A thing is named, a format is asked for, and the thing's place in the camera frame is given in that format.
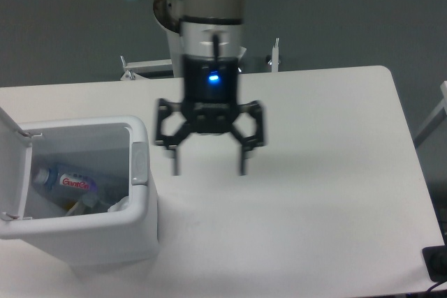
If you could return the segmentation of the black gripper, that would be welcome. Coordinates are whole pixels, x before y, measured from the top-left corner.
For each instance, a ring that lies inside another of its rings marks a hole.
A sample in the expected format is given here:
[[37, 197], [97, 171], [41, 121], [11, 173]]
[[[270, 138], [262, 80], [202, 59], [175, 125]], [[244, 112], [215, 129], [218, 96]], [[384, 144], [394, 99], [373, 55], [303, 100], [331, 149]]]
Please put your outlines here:
[[[240, 144], [239, 174], [247, 173], [251, 152], [267, 144], [264, 106], [259, 100], [237, 104], [238, 58], [203, 59], [184, 55], [184, 98], [175, 103], [158, 99], [154, 144], [171, 153], [173, 175], [179, 176], [178, 149], [192, 133], [230, 134]], [[163, 123], [173, 114], [184, 117], [173, 134]]]

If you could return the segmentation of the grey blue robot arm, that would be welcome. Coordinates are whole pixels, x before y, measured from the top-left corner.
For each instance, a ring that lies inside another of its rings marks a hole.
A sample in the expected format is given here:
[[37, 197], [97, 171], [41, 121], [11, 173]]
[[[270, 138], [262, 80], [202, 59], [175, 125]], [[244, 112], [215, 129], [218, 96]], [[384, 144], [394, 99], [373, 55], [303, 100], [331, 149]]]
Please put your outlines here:
[[265, 145], [264, 109], [237, 101], [244, 0], [165, 0], [163, 26], [179, 35], [183, 97], [159, 99], [154, 142], [177, 159], [192, 134], [229, 133], [240, 143], [240, 162]]

